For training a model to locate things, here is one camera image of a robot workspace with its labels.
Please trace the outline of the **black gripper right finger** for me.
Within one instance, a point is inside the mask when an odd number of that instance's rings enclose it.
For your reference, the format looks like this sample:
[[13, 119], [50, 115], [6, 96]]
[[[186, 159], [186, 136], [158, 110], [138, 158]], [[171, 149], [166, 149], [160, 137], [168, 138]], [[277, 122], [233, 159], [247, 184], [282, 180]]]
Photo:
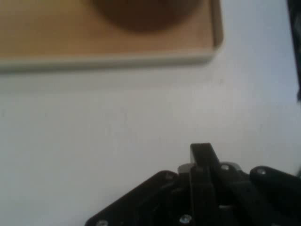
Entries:
[[257, 166], [249, 173], [221, 163], [208, 145], [209, 217], [223, 226], [299, 226], [301, 180], [282, 171]]

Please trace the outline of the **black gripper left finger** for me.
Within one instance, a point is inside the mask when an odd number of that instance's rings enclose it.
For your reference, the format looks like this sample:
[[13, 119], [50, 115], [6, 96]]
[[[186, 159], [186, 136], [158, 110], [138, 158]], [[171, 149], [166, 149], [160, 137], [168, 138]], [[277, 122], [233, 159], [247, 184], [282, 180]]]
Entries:
[[160, 171], [92, 216], [87, 226], [217, 226], [213, 185], [219, 160], [210, 143], [190, 145], [191, 163]]

